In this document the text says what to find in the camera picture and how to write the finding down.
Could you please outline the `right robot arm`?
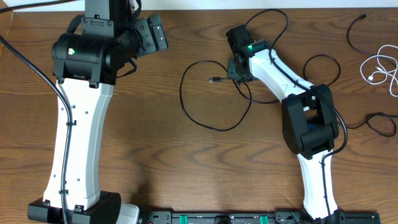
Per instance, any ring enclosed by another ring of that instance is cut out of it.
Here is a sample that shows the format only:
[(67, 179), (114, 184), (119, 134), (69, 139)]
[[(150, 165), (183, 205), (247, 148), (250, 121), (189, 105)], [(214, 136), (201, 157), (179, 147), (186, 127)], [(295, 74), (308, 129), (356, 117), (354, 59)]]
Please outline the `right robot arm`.
[(226, 33), (238, 80), (260, 80), (282, 106), (282, 134), (299, 160), (304, 186), (304, 223), (342, 223), (333, 196), (331, 155), (338, 123), (329, 87), (315, 86), (281, 61), (271, 44), (255, 41), (245, 25)]

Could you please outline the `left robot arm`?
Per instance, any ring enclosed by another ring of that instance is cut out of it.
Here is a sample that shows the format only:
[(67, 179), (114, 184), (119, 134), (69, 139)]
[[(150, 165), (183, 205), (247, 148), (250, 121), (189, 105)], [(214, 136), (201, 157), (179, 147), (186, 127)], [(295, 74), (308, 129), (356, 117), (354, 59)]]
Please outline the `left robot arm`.
[(100, 189), (104, 119), (127, 63), (168, 47), (158, 14), (141, 17), (129, 1), (87, 1), (52, 47), (58, 124), (51, 176), (30, 220), (44, 223), (144, 223), (136, 205)]

